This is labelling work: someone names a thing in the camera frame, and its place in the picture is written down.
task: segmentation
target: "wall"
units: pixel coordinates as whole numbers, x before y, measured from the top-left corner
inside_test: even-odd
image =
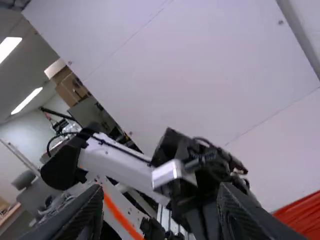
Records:
[[[0,125],[0,138],[12,143],[36,166],[41,165],[39,159],[54,135],[50,122],[39,110]]]
[[[227,146],[249,165],[270,211],[319,188],[318,165],[313,181],[288,171],[317,164],[316,150],[302,160],[305,149],[292,156],[289,146],[309,139],[313,148],[318,124],[303,119],[314,132],[296,135],[299,122],[285,113],[320,84],[276,1],[32,0],[22,14],[144,153],[152,155],[168,126]],[[267,132],[256,132],[265,124]],[[274,179],[262,178],[261,166]],[[279,184],[287,174],[292,181]]]
[[[2,142],[0,155],[0,196],[9,204],[13,204],[19,191],[11,183],[26,171],[27,167]]]

